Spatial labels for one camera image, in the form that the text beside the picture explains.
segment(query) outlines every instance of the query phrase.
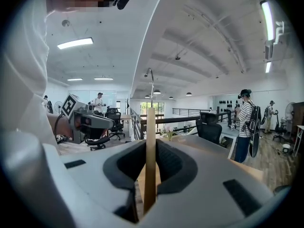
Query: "window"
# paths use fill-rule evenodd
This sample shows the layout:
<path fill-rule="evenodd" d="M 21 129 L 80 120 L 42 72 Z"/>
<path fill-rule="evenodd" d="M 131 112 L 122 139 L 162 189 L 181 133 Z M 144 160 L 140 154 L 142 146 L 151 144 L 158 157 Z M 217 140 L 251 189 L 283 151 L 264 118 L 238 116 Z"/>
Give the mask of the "window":
<path fill-rule="evenodd" d="M 120 101 L 116 101 L 116 108 L 117 108 L 118 111 L 120 112 Z"/>
<path fill-rule="evenodd" d="M 147 119 L 147 109 L 151 107 L 151 102 L 141 102 L 141 118 Z M 153 102 L 153 108 L 155 108 L 155 119 L 163 119 L 165 114 L 165 103 L 164 102 Z M 163 128 L 163 124 L 156 124 L 155 130 L 159 132 Z"/>

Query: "wooden stick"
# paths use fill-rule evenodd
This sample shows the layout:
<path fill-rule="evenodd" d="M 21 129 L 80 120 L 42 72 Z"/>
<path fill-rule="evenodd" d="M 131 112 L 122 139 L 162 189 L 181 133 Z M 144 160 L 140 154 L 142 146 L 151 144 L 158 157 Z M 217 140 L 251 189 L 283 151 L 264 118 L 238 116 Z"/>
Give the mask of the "wooden stick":
<path fill-rule="evenodd" d="M 143 213 L 145 214 L 151 208 L 156 200 L 155 187 L 155 109 L 149 108 L 147 114 L 147 140 L 146 140 L 146 175 L 144 185 Z"/>

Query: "fluorescent light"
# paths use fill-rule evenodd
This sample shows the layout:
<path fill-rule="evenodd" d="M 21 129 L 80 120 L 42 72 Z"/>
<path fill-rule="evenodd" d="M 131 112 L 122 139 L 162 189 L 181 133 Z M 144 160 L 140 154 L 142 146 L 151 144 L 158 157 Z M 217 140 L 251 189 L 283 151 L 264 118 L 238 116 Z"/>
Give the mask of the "fluorescent light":
<path fill-rule="evenodd" d="M 93 44 L 92 38 L 74 40 L 74 41 L 70 41 L 70 42 L 67 42 L 67 43 L 63 43 L 63 44 L 58 45 L 58 48 L 59 49 L 65 49 L 65 48 L 88 45 L 88 44 Z"/>
<path fill-rule="evenodd" d="M 70 78 L 70 79 L 68 79 L 68 81 L 78 81 L 78 80 L 82 80 L 82 78 Z"/>
<path fill-rule="evenodd" d="M 113 80 L 113 78 L 94 78 L 95 80 Z"/>
<path fill-rule="evenodd" d="M 265 20 L 266 20 L 268 40 L 273 40 L 274 39 L 274 25 L 272 23 L 272 16 L 271 16 L 269 3 L 266 1 L 262 1 L 261 6 L 262 6 L 262 10 L 264 12 L 264 16 L 265 16 Z"/>
<path fill-rule="evenodd" d="M 267 62 L 267 64 L 266 64 L 266 73 L 269 73 L 270 66 L 271 66 L 271 62 Z"/>

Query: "whiteboard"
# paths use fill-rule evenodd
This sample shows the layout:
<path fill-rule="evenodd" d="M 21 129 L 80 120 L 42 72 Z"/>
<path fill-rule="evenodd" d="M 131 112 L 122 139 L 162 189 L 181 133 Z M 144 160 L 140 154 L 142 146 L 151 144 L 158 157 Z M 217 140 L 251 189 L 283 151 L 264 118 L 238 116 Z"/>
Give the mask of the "whiteboard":
<path fill-rule="evenodd" d="M 103 93 L 102 100 L 105 107 L 102 107 L 103 111 L 106 111 L 106 107 L 116 108 L 116 91 L 115 90 L 69 90 L 68 93 L 74 94 L 79 97 L 83 103 L 88 103 L 97 98 L 98 93 Z"/>

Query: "cable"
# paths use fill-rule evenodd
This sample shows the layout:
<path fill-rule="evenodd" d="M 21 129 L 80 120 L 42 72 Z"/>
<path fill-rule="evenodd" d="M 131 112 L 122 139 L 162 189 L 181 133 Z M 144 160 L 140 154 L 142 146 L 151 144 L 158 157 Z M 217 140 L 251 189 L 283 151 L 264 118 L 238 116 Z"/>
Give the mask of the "cable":
<path fill-rule="evenodd" d="M 55 136 L 56 141 L 57 141 L 57 135 L 56 135 L 57 124 L 58 124 L 59 119 L 60 119 L 62 116 L 63 116 L 63 113 L 61 113 L 61 114 L 59 115 L 59 117 L 56 119 L 55 126 L 54 126 L 54 131 L 53 131 L 53 133 L 54 133 L 54 136 Z"/>

